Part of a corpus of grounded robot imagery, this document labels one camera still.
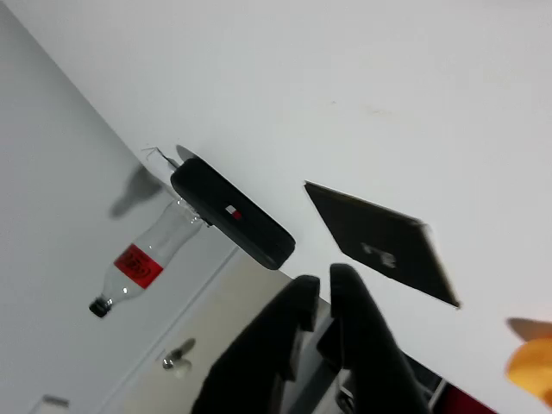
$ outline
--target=door handle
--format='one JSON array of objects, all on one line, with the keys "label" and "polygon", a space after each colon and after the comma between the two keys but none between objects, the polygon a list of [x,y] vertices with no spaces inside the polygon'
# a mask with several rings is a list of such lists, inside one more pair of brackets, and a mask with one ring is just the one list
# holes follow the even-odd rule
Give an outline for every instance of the door handle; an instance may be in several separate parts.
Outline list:
[{"label": "door handle", "polygon": [[163,368],[166,370],[174,369],[183,366],[186,362],[191,365],[191,363],[184,358],[184,355],[188,354],[195,345],[196,340],[194,338],[184,341],[182,345],[173,349],[163,358]]}]

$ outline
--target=bottle cap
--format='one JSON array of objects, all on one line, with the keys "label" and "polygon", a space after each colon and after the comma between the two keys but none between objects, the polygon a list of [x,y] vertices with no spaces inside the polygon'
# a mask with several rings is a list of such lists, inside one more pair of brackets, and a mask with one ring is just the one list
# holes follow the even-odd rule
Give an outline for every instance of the bottle cap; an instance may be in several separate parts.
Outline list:
[{"label": "bottle cap", "polygon": [[111,311],[111,305],[105,298],[96,298],[94,302],[90,304],[88,309],[97,317],[104,317],[109,311]]}]

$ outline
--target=white door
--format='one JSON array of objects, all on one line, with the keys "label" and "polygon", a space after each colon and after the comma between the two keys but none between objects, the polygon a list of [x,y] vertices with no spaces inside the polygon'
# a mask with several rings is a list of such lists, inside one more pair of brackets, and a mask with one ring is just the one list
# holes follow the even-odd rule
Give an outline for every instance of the white door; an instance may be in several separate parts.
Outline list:
[{"label": "white door", "polygon": [[[240,251],[104,412],[189,412],[213,362],[289,280]],[[164,357],[190,340],[195,345],[183,356],[186,362],[166,370]]]}]

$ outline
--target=plastic bottle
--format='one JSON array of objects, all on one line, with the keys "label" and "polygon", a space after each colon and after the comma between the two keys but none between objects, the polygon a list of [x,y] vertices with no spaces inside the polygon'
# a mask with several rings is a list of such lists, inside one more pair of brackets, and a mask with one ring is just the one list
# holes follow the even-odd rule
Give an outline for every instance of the plastic bottle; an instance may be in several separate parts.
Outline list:
[{"label": "plastic bottle", "polygon": [[108,268],[102,294],[90,305],[92,313],[104,317],[115,304],[142,294],[202,224],[183,199],[171,202]]}]

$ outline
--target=red bottle label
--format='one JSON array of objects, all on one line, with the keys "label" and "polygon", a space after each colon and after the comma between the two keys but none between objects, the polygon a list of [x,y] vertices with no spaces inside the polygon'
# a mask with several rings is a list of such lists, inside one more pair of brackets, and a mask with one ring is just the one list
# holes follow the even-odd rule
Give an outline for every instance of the red bottle label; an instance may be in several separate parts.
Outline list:
[{"label": "red bottle label", "polygon": [[163,272],[155,260],[131,244],[115,260],[115,267],[129,276],[138,286],[146,289]]}]

